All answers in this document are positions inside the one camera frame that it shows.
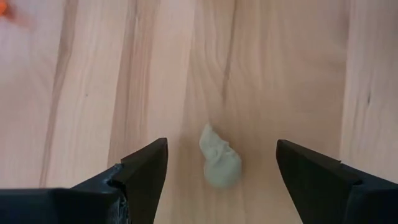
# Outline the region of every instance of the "wood grain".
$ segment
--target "wood grain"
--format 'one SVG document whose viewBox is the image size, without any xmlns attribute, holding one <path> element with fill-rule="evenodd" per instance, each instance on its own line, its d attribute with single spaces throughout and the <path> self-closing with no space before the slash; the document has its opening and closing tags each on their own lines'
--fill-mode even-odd
<svg viewBox="0 0 398 224">
<path fill-rule="evenodd" d="M 287 138 L 338 157 L 346 7 L 134 1 L 109 165 L 156 137 L 169 138 L 157 223 L 300 222 L 275 163 L 275 143 Z M 209 122 L 243 157 L 243 180 L 232 189 L 204 181 L 198 140 Z"/>
<path fill-rule="evenodd" d="M 128 1 L 79 1 L 56 110 L 47 187 L 71 187 L 105 170 Z"/>
<path fill-rule="evenodd" d="M 64 1 L 10 1 L 0 18 L 0 187 L 38 187 Z"/>
<path fill-rule="evenodd" d="M 397 1 L 352 1 L 341 159 L 398 182 Z"/>
<path fill-rule="evenodd" d="M 65 15 L 52 12 L 58 24 L 40 26 L 59 36 L 37 46 L 51 69 L 24 58 L 21 40 L 10 40 L 20 33 L 0 34 L 18 52 L 12 64 L 0 53 L 4 186 L 70 187 L 167 137 L 156 223 L 300 223 L 275 144 L 289 139 L 339 158 L 347 1 L 55 2 Z M 203 178 L 206 123 L 243 158 L 243 178 L 230 189 Z M 26 180 L 9 172 L 21 154 Z"/>
</svg>

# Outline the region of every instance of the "orange object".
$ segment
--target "orange object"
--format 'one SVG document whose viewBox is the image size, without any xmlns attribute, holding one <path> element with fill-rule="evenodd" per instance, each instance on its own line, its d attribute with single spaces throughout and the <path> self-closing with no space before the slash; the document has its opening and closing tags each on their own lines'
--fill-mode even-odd
<svg viewBox="0 0 398 224">
<path fill-rule="evenodd" d="M 7 2 L 0 0 L 0 16 L 3 16 L 7 10 Z"/>
</svg>

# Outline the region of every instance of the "wooden surface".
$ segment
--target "wooden surface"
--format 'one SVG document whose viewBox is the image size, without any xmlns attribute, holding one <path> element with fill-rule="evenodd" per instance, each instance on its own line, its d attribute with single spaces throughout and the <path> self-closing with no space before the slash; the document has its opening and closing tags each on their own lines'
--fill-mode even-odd
<svg viewBox="0 0 398 224">
<path fill-rule="evenodd" d="M 0 186 L 38 187 L 64 1 L 15 0 L 0 17 Z"/>
<path fill-rule="evenodd" d="M 351 5 L 343 162 L 398 182 L 398 2 Z"/>
<path fill-rule="evenodd" d="M 42 35 L 58 36 L 0 23 L 1 44 L 13 43 L 0 52 L 1 187 L 70 187 L 167 137 L 156 223 L 300 223 L 275 144 L 339 157 L 345 0 L 55 2 L 35 7 L 58 18 L 37 20 Z M 46 54 L 25 54 L 33 46 Z M 203 178 L 206 123 L 243 158 L 231 189 Z"/>
</svg>

